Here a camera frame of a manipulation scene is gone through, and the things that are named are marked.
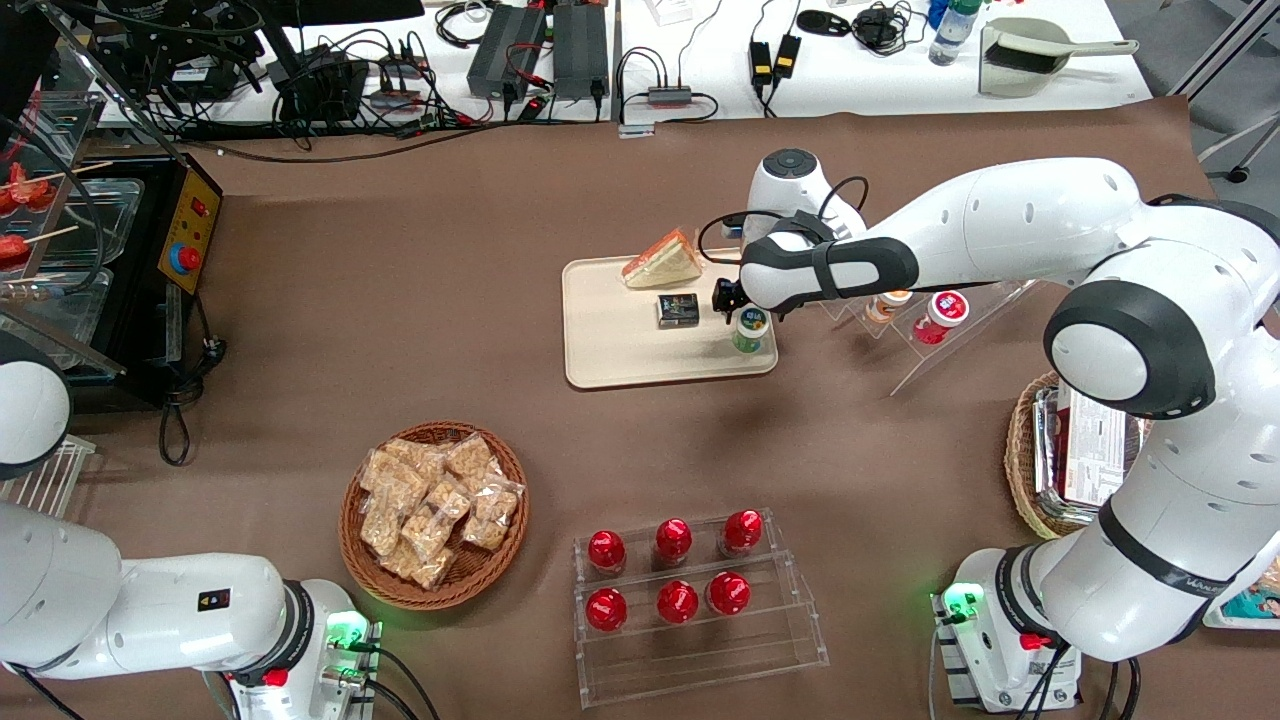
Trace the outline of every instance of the red bottle cap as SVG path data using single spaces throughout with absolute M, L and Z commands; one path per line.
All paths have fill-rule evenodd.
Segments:
M 664 560 L 680 560 L 692 547 L 694 533 L 689 529 L 687 523 L 680 518 L 672 518 L 658 525 L 654 544 L 658 548 L 658 555 Z
M 724 520 L 724 547 L 731 551 L 742 551 L 760 542 L 764 534 L 764 518 L 755 510 L 742 510 L 735 512 Z
M 591 536 L 586 544 L 586 556 L 591 565 L 602 570 L 617 568 L 627 559 L 627 548 L 622 544 L 622 538 L 613 530 L 600 530 Z
M 737 573 L 721 573 L 707 585 L 707 602 L 721 615 L 737 615 L 751 601 L 751 584 Z
M 586 598 L 586 621 L 596 630 L 612 633 L 627 621 L 627 601 L 613 588 L 600 588 Z
M 698 614 L 698 592 L 685 580 L 672 580 L 658 591 L 658 615 L 678 625 Z

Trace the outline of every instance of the water bottle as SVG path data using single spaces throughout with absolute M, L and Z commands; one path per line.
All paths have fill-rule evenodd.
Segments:
M 960 55 L 960 46 L 969 40 L 974 20 L 983 0 L 951 0 L 938 24 L 938 35 L 929 46 L 929 60 L 934 65 L 950 65 Z

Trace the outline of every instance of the small bottle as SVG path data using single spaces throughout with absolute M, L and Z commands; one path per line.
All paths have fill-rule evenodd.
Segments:
M 613 588 L 600 588 L 586 598 L 586 621 L 603 633 L 612 633 L 627 621 L 627 601 Z
M 755 510 L 742 510 L 724 520 L 724 529 L 721 530 L 718 541 L 721 555 L 724 557 L 745 557 L 751 553 L 755 543 L 760 542 L 764 534 L 764 518 Z
M 586 544 L 586 557 L 605 575 L 621 575 L 627 568 L 627 547 L 613 530 L 600 530 Z
M 760 338 L 769 332 L 769 314 L 755 305 L 748 305 L 737 314 L 733 328 L 733 347 L 740 352 L 755 352 L 764 342 Z
M 950 65 L 956 61 L 960 46 L 969 40 L 980 9 L 982 0 L 951 0 L 942 22 L 938 23 L 938 35 L 929 46 L 929 60 L 934 65 Z
M 672 518 L 658 525 L 653 538 L 653 556 L 662 568 L 675 568 L 685 561 L 689 548 L 694 546 L 694 532 L 689 523 Z
M 938 345 L 951 328 L 969 318 L 969 301 L 954 290 L 945 290 L 929 297 L 929 307 L 911 328 L 915 340 L 924 345 Z
M 893 313 L 897 313 L 897 309 L 906 305 L 910 300 L 911 291 L 909 290 L 882 292 L 867 304 L 867 319 L 877 325 L 887 324 L 893 319 Z
M 737 615 L 751 601 L 751 584 L 737 573 L 724 571 L 707 583 L 707 605 L 721 615 Z
M 685 580 L 672 580 L 658 591 L 658 615 L 680 625 L 698 614 L 698 591 Z

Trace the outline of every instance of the red knob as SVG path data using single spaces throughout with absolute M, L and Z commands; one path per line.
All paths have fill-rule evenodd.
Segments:
M 284 667 L 271 667 L 262 673 L 262 684 L 269 688 L 283 688 L 289 682 L 289 671 Z
M 200 251 L 196 250 L 195 247 L 186 246 L 178 250 L 178 265 L 180 265 L 182 269 L 187 270 L 188 273 L 191 270 L 200 268 L 200 263 L 202 260 L 204 258 L 200 256 Z
M 1037 651 L 1042 647 L 1048 647 L 1053 642 L 1052 638 L 1046 638 L 1043 635 L 1037 635 L 1036 633 L 1023 633 L 1018 637 L 1018 642 L 1023 646 L 1025 651 Z
M 751 601 L 751 585 L 737 573 L 721 573 L 707 584 L 707 603 L 721 615 L 737 615 Z
M 596 630 L 612 633 L 627 621 L 627 601 L 613 588 L 600 588 L 586 598 L 586 621 Z
M 724 543 L 727 555 L 746 555 L 764 536 L 764 518 L 755 510 L 735 512 L 724 520 Z
M 685 580 L 672 580 L 658 591 L 658 615 L 678 625 L 698 612 L 698 593 Z
M 591 536 L 591 541 L 586 546 L 586 556 L 591 560 L 591 565 L 611 573 L 622 569 L 622 564 L 627 560 L 627 548 L 618 533 L 600 530 Z
M 658 557 L 666 562 L 680 562 L 689 553 L 689 548 L 692 544 L 694 533 L 689 529 L 689 524 L 680 518 L 672 518 L 658 525 L 658 533 L 654 536 L 654 548 L 658 552 Z

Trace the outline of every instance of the woven basket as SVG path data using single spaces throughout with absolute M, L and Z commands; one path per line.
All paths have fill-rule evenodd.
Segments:
M 1014 416 L 1009 419 L 1009 443 L 1005 446 L 1005 477 L 1018 514 L 1036 534 L 1047 539 L 1060 538 L 1084 527 L 1052 518 L 1036 502 L 1036 393 L 1056 384 L 1057 373 L 1047 373 L 1018 396 Z
M 508 480 L 525 486 L 521 493 L 520 506 L 516 510 L 516 521 L 507 530 L 507 537 L 502 547 L 490 552 L 462 542 L 462 525 L 458 523 L 453 536 L 445 544 L 457 553 L 453 566 L 444 575 L 444 582 L 434 591 L 429 591 L 411 580 L 403 580 L 394 573 L 383 569 L 374 556 L 374 551 L 360 539 L 360 528 L 364 515 L 360 506 L 367 495 L 360 487 L 360 470 L 351 478 L 347 486 L 347 495 L 342 498 L 342 518 L 338 521 L 338 539 L 342 543 L 342 561 L 347 564 L 351 577 L 369 594 L 408 610 L 442 610 L 453 607 L 480 594 L 498 579 L 516 557 L 516 551 L 525 542 L 525 528 L 529 525 L 529 483 L 525 482 L 525 473 L 520 469 L 516 455 L 511 452 L 507 443 L 498 439 L 498 436 L 470 425 L 467 423 L 454 423 L 449 420 L 439 423 L 425 423 L 396 434 L 397 438 L 425 443 L 458 442 L 471 433 L 480 436 L 489 443 L 494 456 L 502 465 L 502 471 Z

